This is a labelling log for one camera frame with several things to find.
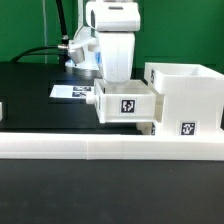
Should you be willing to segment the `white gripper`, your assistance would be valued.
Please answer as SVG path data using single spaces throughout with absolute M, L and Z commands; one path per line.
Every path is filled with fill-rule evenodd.
M 99 32 L 102 67 L 107 84 L 126 84 L 132 72 L 135 36 L 132 32 Z

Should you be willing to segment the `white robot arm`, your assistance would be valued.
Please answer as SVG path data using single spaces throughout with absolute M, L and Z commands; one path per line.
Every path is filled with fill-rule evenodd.
M 78 2 L 82 17 L 68 44 L 68 55 L 81 69 L 99 70 L 108 84 L 122 85 L 131 78 L 136 31 L 140 30 L 134 0 Z

